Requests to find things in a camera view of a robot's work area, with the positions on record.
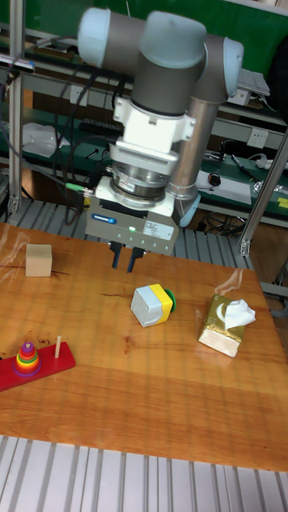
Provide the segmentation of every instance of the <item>electronic equipment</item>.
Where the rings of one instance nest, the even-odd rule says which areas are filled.
[[[221,178],[220,178],[219,174],[210,173],[208,176],[208,182],[212,186],[219,186],[221,184]]]
[[[115,142],[124,132],[123,126],[116,126],[103,121],[95,121],[94,119],[83,119],[78,128],[95,135],[103,135],[107,137],[107,141],[109,142]]]

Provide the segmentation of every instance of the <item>wooden table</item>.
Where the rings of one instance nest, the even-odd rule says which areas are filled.
[[[257,318],[231,359],[197,336],[233,269],[147,254],[127,274],[129,250],[113,270],[100,243],[5,225],[0,237],[0,355],[60,334],[77,364],[3,392],[0,434],[288,470],[286,356],[253,271],[227,293]],[[51,278],[25,277],[27,242],[52,245]],[[130,302],[137,286],[156,282],[172,289],[177,308],[167,323],[143,329]]]

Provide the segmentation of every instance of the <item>yellow stripe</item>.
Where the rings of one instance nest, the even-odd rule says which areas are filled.
[[[157,323],[164,323],[166,320],[168,320],[170,315],[170,311],[173,305],[172,300],[161,285],[150,285],[150,288],[162,304],[162,316],[160,320],[157,321]]]
[[[24,368],[31,368],[32,366],[37,365],[39,362],[39,356],[37,356],[37,359],[35,359],[35,361],[33,361],[33,362],[21,362],[19,359],[19,354],[17,354],[16,359],[17,359],[17,364]]]

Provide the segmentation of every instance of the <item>green stripe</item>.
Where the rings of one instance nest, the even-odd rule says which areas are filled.
[[[27,360],[21,359],[20,356],[18,355],[19,361],[23,362],[25,365],[27,365],[27,364],[29,364],[31,362],[34,362],[37,359],[37,356],[38,356],[38,354],[37,354],[37,351],[36,351],[35,357],[33,359],[29,359],[29,361],[28,361],[28,359]]]

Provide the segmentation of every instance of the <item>white tissue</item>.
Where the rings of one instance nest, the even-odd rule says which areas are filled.
[[[247,302],[232,301],[226,308],[225,329],[233,327],[247,326],[249,323],[255,322],[255,311],[249,308]]]

